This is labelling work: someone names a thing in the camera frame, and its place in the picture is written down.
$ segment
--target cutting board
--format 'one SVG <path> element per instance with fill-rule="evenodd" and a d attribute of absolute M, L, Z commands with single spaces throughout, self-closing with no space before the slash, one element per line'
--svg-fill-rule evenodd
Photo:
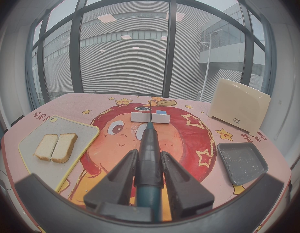
<path fill-rule="evenodd" d="M 33 156 L 45 134 L 58 134 L 59 136 L 66 133 L 76 133 L 78 135 L 67 162 L 42 161 Z M 18 150 L 28 172 L 37 174 L 55 192 L 58 192 L 74 166 L 98 134 L 99 128 L 96 126 L 75 122 L 59 116 L 52 116 L 25 137 L 19 143 Z"/>

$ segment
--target cartoon eye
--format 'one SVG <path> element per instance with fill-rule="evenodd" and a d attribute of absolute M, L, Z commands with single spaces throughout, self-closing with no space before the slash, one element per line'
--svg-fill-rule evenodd
<path fill-rule="evenodd" d="M 137 131 L 136 131 L 136 138 L 141 141 L 141 137 L 143 136 L 143 132 L 145 131 L 147 127 L 147 123 L 142 123 L 139 125 Z"/>
<path fill-rule="evenodd" d="M 124 127 L 124 122 L 119 120 L 112 122 L 107 130 L 108 134 L 117 134 L 119 133 Z"/>

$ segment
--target bread crust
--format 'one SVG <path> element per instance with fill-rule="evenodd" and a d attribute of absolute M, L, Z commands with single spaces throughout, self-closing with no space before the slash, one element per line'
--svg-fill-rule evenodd
<path fill-rule="evenodd" d="M 43 142 L 43 139 L 45 138 L 45 137 L 47 137 L 48 135 L 53 135 L 53 136 L 56 136 L 57 137 L 57 140 L 59 139 L 59 137 L 58 137 L 58 135 L 57 134 L 45 134 L 44 136 L 43 136 L 43 138 L 42 138 L 42 140 L 41 140 L 41 142 L 39 143 L 39 145 L 37 146 L 37 148 L 36 148 L 36 151 L 35 151 L 35 153 L 33 154 L 33 156 L 35 155 L 37 158 L 39 158 L 40 160 L 42 160 L 42 161 L 51 161 L 51 157 L 50 157 L 50 159 L 48 159 L 47 157 L 44 157 L 44 156 L 39 156 L 39 155 L 37 155 L 36 154 L 36 152 L 37 152 L 37 149 L 39 149 L 39 146 L 41 145 L 41 143 Z"/>
<path fill-rule="evenodd" d="M 77 140 L 78 138 L 78 135 L 76 133 L 69 133 L 69 134 L 61 134 L 61 135 L 70 135 L 70 134 L 74 134 L 72 140 L 70 141 L 70 145 L 69 145 L 69 148 L 67 150 L 67 153 L 66 155 L 62 158 L 62 159 L 57 159 L 57 158 L 51 158 L 51 161 L 53 162 L 57 162 L 57 163 L 65 163 L 69 160 L 70 156 L 71 156 L 71 153 L 72 153 L 72 150 L 74 148 L 74 143 L 75 141 Z"/>

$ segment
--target bread slice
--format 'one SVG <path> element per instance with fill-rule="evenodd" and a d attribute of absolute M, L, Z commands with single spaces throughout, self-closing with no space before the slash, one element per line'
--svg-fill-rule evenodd
<path fill-rule="evenodd" d="M 40 160 L 50 161 L 51 155 L 53 153 L 57 141 L 58 141 L 58 135 L 46 134 L 42 138 L 42 141 L 39 143 L 33 155 L 37 156 Z"/>
<path fill-rule="evenodd" d="M 76 133 L 61 134 L 52 154 L 51 160 L 57 163 L 64 163 L 68 161 L 77 138 L 78 136 Z"/>

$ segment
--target toaster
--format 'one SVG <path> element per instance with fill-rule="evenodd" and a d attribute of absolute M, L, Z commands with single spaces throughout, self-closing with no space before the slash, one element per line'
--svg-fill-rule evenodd
<path fill-rule="evenodd" d="M 219 78 L 207 116 L 216 117 L 255 136 L 271 97 L 247 85 Z"/>

